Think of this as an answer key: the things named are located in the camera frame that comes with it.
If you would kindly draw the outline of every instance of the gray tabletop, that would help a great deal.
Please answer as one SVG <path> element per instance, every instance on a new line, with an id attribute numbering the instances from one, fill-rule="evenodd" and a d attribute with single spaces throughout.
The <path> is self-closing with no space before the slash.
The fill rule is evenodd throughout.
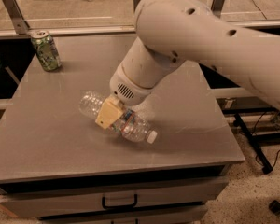
<path id="1" fill-rule="evenodd" d="M 84 91 L 109 80 L 135 35 L 55 38 L 63 61 L 45 72 L 34 57 L 0 121 L 0 183 L 235 163 L 245 158 L 198 64 L 184 63 L 134 109 L 158 131 L 131 143 L 79 113 Z"/>

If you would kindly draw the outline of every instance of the table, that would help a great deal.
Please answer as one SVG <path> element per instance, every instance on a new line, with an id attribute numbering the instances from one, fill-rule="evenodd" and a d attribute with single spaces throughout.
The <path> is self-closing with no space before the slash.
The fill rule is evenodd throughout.
<path id="1" fill-rule="evenodd" d="M 80 114 L 84 91 L 109 80 L 135 35 L 55 38 L 63 66 L 32 60 L 0 121 L 0 203 L 43 223 L 180 223 L 245 160 L 197 63 L 185 62 L 133 109 L 159 133 L 131 143 Z"/>

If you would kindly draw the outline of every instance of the green can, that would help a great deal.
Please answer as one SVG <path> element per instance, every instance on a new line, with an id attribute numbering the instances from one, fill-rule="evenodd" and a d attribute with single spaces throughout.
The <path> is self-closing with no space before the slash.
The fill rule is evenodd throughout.
<path id="1" fill-rule="evenodd" d="M 45 71 L 53 71 L 61 66 L 58 50 L 53 37 L 47 31 L 37 31 L 31 35 L 36 56 Z"/>

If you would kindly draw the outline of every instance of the clear plastic bottle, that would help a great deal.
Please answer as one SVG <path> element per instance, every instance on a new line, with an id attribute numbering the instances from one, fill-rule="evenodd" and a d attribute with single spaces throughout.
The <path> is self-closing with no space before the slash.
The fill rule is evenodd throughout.
<path id="1" fill-rule="evenodd" d="M 87 91 L 80 101 L 79 110 L 83 115 L 96 119 L 104 100 L 103 95 L 95 91 Z M 109 129 L 133 142 L 146 140 L 152 144 L 158 135 L 157 132 L 150 130 L 149 124 L 131 109 L 126 109 L 124 114 L 110 125 Z"/>

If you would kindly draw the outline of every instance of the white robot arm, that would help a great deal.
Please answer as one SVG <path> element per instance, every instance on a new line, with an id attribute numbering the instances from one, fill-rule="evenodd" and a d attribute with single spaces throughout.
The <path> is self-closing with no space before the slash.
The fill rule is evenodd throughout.
<path id="1" fill-rule="evenodd" d="M 195 0 L 142 0 L 134 22 L 138 38 L 110 80 L 124 104 L 140 104 L 191 60 L 280 110 L 280 36 L 232 26 Z"/>

